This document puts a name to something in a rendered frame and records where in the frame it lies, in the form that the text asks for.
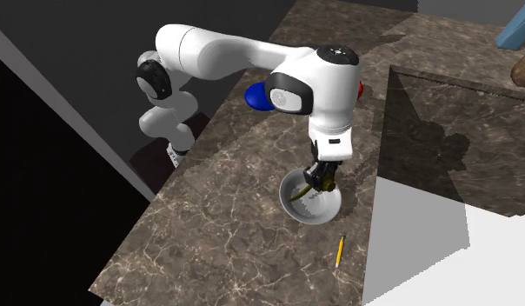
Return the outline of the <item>light blue box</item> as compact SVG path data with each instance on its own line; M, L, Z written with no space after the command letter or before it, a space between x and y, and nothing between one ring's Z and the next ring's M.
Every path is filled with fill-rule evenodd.
M525 4L495 39L496 46L505 50L519 50L524 43Z

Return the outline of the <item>blue round plate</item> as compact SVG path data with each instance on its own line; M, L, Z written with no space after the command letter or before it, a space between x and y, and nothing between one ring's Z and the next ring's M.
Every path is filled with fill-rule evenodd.
M253 83L244 92L244 100L246 104L258 111L274 110L274 105L266 97L264 89L265 82Z

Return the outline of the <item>grey round bowl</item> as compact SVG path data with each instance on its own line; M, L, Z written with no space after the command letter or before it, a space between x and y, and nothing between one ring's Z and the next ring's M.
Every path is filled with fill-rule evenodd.
M332 191L309 190L300 198L290 201L307 184L303 169L291 170L281 181L279 199L284 210L300 223L318 225L332 221L342 207L342 194L338 187Z

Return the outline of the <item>olive curved utensil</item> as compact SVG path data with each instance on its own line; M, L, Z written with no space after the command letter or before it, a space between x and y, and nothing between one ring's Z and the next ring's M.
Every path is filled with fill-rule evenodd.
M331 192L336 188L336 182L332 176L323 177L316 186L307 185L304 189L293 195L288 199L288 202L294 202L295 200L300 199L305 196L310 190L315 190L317 192Z

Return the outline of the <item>yellow pencil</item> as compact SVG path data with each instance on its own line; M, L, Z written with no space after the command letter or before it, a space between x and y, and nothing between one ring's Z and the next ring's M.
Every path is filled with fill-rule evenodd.
M345 242L346 236L341 236L340 242L338 244L338 250L336 252L336 260L335 260L335 269L339 269L341 260L342 260L342 252L343 252L343 246Z

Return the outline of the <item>dark maroon robot stand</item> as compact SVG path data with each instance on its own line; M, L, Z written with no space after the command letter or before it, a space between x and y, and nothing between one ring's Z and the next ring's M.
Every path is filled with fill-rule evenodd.
M210 118L199 111L183 123L191 129L194 138L197 139L209 121ZM130 165L154 194L160 191L176 169L166 151L168 145L167 139L156 138L130 158Z

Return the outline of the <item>brown rounded thing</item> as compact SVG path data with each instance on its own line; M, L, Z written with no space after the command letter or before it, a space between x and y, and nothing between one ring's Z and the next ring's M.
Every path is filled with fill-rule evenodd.
M514 65L510 77L516 86L525 88L525 55Z

